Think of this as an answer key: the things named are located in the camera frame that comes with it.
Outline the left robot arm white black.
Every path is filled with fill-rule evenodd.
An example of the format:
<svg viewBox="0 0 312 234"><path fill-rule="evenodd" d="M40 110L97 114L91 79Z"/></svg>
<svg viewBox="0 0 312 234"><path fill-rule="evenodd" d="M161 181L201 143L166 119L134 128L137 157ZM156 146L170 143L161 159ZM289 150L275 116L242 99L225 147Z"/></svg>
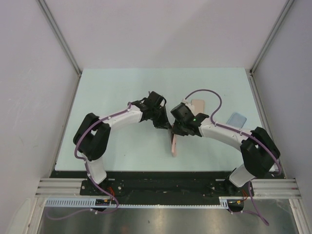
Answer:
<svg viewBox="0 0 312 234"><path fill-rule="evenodd" d="M127 108L117 113L102 118L94 113L85 116L73 138L74 156L83 160L87 176L92 181L90 188L93 192L102 195L108 189L105 181L107 173L101 158L112 131L147 120L152 121L156 129L171 129L166 103L163 96L152 91L148 97L128 102Z"/></svg>

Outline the gold pink smartphone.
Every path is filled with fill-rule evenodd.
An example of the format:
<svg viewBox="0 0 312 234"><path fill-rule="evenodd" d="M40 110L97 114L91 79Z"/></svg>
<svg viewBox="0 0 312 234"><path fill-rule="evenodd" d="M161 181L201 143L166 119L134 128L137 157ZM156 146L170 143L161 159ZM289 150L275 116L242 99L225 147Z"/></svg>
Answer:
<svg viewBox="0 0 312 234"><path fill-rule="evenodd" d="M201 99L192 99L191 104L194 107L194 115L205 112L205 102Z"/></svg>

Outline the phone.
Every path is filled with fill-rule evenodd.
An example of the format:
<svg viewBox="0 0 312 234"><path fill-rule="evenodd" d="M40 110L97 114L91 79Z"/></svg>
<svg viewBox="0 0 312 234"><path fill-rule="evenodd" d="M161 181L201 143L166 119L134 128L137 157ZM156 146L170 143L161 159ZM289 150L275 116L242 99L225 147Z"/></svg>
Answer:
<svg viewBox="0 0 312 234"><path fill-rule="evenodd" d="M173 138L173 153L171 153L173 157L176 157L177 152L176 152L176 135L174 134Z"/></svg>
<svg viewBox="0 0 312 234"><path fill-rule="evenodd" d="M245 116L241 115L240 113L234 112L232 113L226 124L236 128L243 128L246 121L247 118Z"/></svg>

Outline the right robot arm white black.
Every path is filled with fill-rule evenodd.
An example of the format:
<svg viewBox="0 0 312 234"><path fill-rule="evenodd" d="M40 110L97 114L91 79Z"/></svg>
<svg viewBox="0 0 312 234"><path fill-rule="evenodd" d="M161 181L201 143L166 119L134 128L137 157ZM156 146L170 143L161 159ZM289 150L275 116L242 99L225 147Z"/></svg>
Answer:
<svg viewBox="0 0 312 234"><path fill-rule="evenodd" d="M273 165L278 165L280 151L265 129L249 131L222 125L204 113L194 115L194 111L193 105L183 102L171 110L175 118L173 133L212 138L241 152L243 164L232 171L225 183L229 195L237 195L247 182L265 176Z"/></svg>

